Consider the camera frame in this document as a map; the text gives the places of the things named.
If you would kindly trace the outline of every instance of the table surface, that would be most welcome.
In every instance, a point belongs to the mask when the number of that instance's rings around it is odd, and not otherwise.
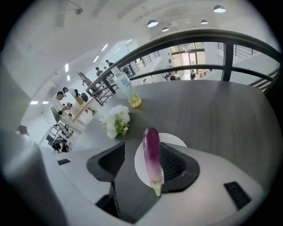
[[[130,107],[118,91],[100,114],[116,105],[130,109],[125,137],[110,139],[96,115],[73,151],[126,141],[125,162],[115,187],[122,219],[135,222],[157,201],[152,188],[137,176],[134,157],[147,127],[181,138],[189,148],[221,156],[264,189],[271,185],[282,158],[283,139],[273,109],[260,89],[231,82],[171,81],[134,87],[142,99]]]
[[[81,116],[81,114],[87,109],[87,107],[91,104],[94,97],[90,97],[88,101],[83,102],[83,104],[80,106],[80,108],[77,110],[77,112],[74,114],[73,122],[78,120],[78,118]]]

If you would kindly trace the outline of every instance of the chair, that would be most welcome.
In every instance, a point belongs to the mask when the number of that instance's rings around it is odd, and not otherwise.
[[[60,130],[62,130],[64,135],[68,138],[69,137],[69,133],[68,133],[67,129],[65,128],[65,126],[61,122],[58,122],[58,125],[60,127]]]

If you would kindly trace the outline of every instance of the wooden desk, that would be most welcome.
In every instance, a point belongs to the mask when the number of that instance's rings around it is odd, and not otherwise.
[[[88,101],[84,102],[80,108],[77,110],[77,112],[74,114],[74,117],[72,117],[73,122],[77,121],[79,117],[84,113],[84,111],[89,107],[89,105],[92,103],[94,97],[90,97]]]

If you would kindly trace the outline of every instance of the metal railing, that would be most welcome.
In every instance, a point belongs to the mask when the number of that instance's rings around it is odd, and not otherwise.
[[[150,54],[147,54],[145,56],[142,56],[139,58],[140,63],[138,64],[137,60],[134,60],[119,69],[122,72],[125,72],[129,78],[135,76],[142,68],[144,68],[148,63],[152,62],[154,59],[156,59],[158,56],[160,56],[159,52],[153,52]],[[115,91],[117,90],[117,86],[114,83],[114,75],[111,72],[108,72],[106,74],[106,78],[104,78],[100,83],[97,83],[95,86],[97,91],[96,92],[90,92],[87,90],[88,94],[93,96],[101,105],[104,105],[107,100],[113,96]]]
[[[268,76],[271,78],[274,78],[276,74],[279,72],[279,68],[274,70],[273,72],[269,73]],[[270,84],[271,81],[268,81],[266,79],[259,79],[251,84],[249,86],[256,87],[261,89],[262,91],[265,91],[267,86]]]
[[[149,75],[156,75],[156,74],[172,72],[172,71],[180,71],[180,70],[188,70],[188,69],[218,69],[218,70],[222,70],[221,81],[227,81],[227,82],[230,81],[232,71],[246,73],[265,79],[267,81],[272,81],[273,80],[272,76],[265,75],[260,72],[248,70],[245,68],[233,67],[233,57],[236,54],[238,56],[236,47],[237,49],[239,46],[241,46],[241,48],[251,49],[251,55],[256,52],[261,52],[280,63],[282,60],[282,55],[277,50],[275,50],[265,42],[260,41],[248,35],[232,32],[232,31],[209,30],[209,29],[184,31],[184,32],[179,32],[176,34],[170,34],[161,37],[130,52],[122,59],[118,60],[111,67],[109,67],[99,78],[97,78],[86,89],[86,91],[92,89],[98,83],[105,81],[105,78],[111,72],[111,69],[113,67],[121,68],[124,65],[130,64],[131,62],[135,61],[135,59],[139,59],[139,58],[142,58],[143,61],[145,61],[144,58],[146,55],[148,55],[150,59],[152,53],[155,53],[160,49],[164,49],[170,46],[185,44],[185,43],[191,43],[191,42],[223,43],[223,52],[224,52],[223,65],[196,64],[196,65],[184,65],[184,66],[178,66],[172,68],[165,68],[161,70],[155,70],[153,72],[144,73],[141,75],[132,76],[130,77],[130,80],[135,80],[135,79],[147,77]],[[93,95],[98,95],[100,92],[103,92],[104,90],[109,90],[112,94],[115,93],[115,90],[113,89],[116,86],[115,84],[105,83],[105,86],[106,86],[105,88],[96,91],[95,93],[93,93]]]
[[[218,46],[218,49],[224,50],[223,43],[217,42],[217,46]],[[254,49],[243,47],[241,45],[233,45],[233,53],[236,57],[238,56],[244,59],[245,57],[248,57],[248,56],[251,56],[257,53],[257,51],[255,51]]]

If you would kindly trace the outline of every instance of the purple eggplant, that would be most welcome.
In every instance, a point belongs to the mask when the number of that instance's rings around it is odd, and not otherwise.
[[[145,153],[145,165],[149,175],[149,182],[157,196],[161,195],[163,184],[162,167],[159,163],[159,134],[151,127],[143,134],[143,150]]]

